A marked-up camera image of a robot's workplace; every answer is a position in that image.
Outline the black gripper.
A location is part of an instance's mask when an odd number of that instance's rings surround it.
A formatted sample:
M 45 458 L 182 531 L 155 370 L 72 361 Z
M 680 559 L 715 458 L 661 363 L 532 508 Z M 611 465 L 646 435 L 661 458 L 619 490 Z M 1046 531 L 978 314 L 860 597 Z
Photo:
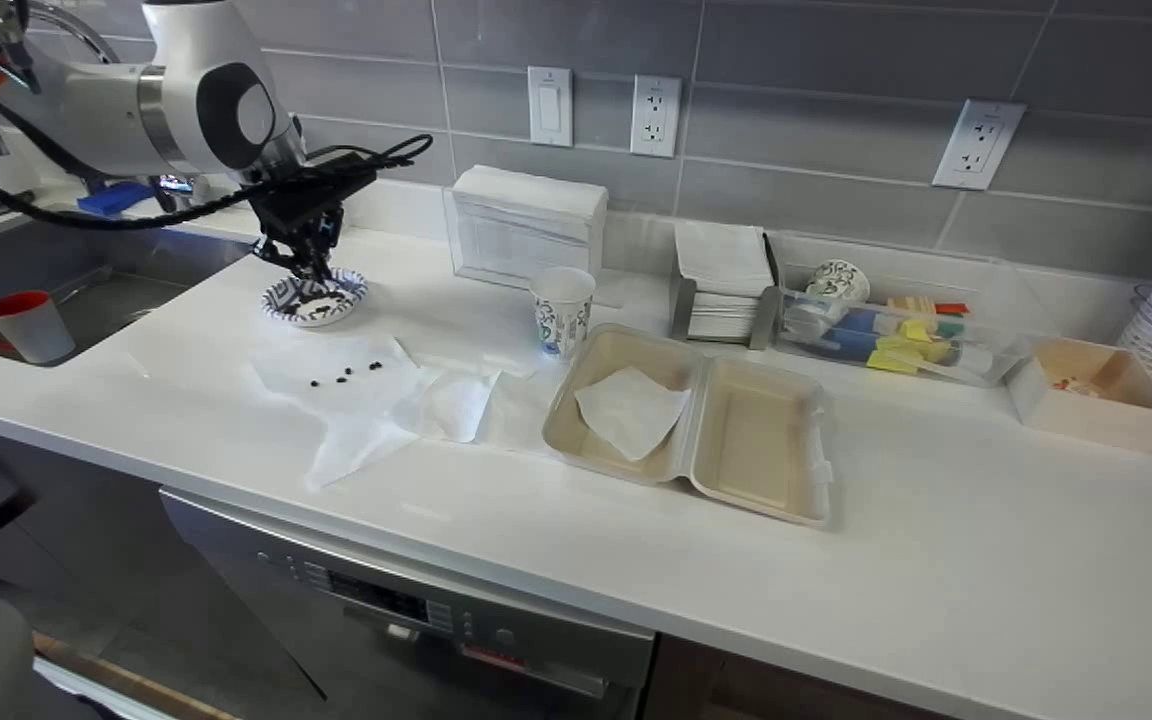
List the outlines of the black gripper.
M 293 156 L 251 191 L 251 212 L 261 219 L 257 257 L 287 259 L 298 292 L 338 285 L 333 253 L 343 225 L 343 201 L 382 173 L 415 164 L 429 149 L 433 137 L 415 134 L 387 149 L 327 144 Z

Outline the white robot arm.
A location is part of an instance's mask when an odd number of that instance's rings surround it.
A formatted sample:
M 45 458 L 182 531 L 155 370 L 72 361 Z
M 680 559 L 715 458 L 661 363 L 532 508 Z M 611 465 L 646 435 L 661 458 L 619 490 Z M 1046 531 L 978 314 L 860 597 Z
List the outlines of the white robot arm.
M 233 0 L 139 0 L 155 56 L 143 66 L 59 61 L 28 38 L 39 0 L 0 0 L 0 117 L 80 186 L 162 177 L 238 180 L 229 197 L 139 218 L 139 227 L 202 219 L 247 203 L 261 219 L 257 257 L 283 270 L 275 306 L 354 306 L 363 280 L 333 270 L 343 201 L 384 167 L 433 149 L 415 134 L 392 149 L 298 149 L 261 41 Z M 0 187 L 0 203 L 31 219 L 124 231 L 124 219 L 55 212 Z

